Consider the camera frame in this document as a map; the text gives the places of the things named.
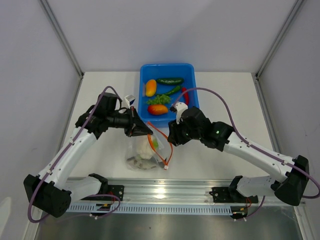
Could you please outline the white toy cauliflower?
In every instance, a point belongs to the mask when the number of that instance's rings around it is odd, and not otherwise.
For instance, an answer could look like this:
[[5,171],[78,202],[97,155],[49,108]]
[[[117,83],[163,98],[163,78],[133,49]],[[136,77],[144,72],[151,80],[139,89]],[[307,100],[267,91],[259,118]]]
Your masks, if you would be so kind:
[[149,140],[144,136],[138,137],[136,140],[136,152],[142,158],[149,160],[156,152],[152,149]]

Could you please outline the clear orange-zipper zip bag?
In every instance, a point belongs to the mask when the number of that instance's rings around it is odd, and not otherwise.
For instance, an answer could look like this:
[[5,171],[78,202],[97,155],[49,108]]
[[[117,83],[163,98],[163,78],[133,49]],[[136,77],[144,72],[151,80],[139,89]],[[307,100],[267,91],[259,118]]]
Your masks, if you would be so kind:
[[151,122],[146,125],[153,134],[129,138],[124,162],[134,171],[166,171],[173,157],[173,145],[168,142],[168,136]]

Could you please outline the grey toy fish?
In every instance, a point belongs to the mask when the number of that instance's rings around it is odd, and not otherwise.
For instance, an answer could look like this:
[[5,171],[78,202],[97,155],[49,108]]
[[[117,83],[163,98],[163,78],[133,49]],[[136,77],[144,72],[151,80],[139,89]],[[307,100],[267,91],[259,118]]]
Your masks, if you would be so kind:
[[153,170],[156,168],[164,168],[164,164],[162,161],[158,161],[154,156],[145,159],[141,158],[139,155],[130,157],[126,160],[126,164],[132,169],[138,170]]

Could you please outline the green toy lettuce leaf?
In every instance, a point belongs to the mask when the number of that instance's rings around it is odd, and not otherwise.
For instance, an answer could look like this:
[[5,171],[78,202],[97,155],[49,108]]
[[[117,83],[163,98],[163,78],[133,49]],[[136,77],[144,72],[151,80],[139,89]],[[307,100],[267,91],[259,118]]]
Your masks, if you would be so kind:
[[171,97],[165,94],[157,95],[155,98],[150,98],[146,101],[148,105],[166,105],[171,102]]

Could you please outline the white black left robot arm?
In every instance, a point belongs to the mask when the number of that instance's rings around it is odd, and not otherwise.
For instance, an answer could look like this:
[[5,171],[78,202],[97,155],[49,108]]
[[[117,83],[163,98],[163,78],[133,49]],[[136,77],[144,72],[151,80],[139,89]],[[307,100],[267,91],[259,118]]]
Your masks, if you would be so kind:
[[134,101],[132,95],[120,99],[116,93],[101,93],[96,104],[78,118],[68,142],[52,161],[38,175],[29,174],[24,179],[23,185],[29,201],[27,214],[32,223],[37,222],[32,218],[32,207],[59,218],[71,203],[85,198],[118,199],[110,194],[108,180],[96,173],[70,185],[67,180],[84,153],[109,128],[123,129],[127,137],[153,133],[139,117],[133,106]]

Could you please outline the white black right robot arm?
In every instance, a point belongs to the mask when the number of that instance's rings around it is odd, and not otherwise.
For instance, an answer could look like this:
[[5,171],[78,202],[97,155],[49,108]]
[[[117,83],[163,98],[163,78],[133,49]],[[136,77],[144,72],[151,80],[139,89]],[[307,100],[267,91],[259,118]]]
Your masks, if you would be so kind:
[[228,187],[234,202],[245,197],[276,196],[283,203],[298,206],[309,181],[309,161],[256,146],[239,136],[236,129],[224,122],[211,122],[197,107],[178,102],[170,108],[176,119],[169,122],[168,142],[174,146],[198,140],[210,149],[237,156],[265,171],[262,177],[236,176]]

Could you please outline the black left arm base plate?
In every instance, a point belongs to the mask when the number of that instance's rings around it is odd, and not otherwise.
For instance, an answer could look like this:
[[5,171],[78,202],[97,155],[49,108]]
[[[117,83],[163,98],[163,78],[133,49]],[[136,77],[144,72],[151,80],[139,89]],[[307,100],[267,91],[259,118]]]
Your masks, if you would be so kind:
[[107,194],[114,195],[118,197],[121,201],[123,200],[125,192],[125,186],[124,185],[109,185]]

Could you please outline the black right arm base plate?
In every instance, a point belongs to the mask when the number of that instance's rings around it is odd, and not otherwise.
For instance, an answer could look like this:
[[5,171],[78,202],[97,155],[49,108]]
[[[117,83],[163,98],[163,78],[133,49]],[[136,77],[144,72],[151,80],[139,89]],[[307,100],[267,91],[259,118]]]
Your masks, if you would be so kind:
[[211,188],[209,195],[212,196],[214,203],[252,203],[257,204],[259,202],[257,196],[243,196],[236,189],[224,186],[215,186]]

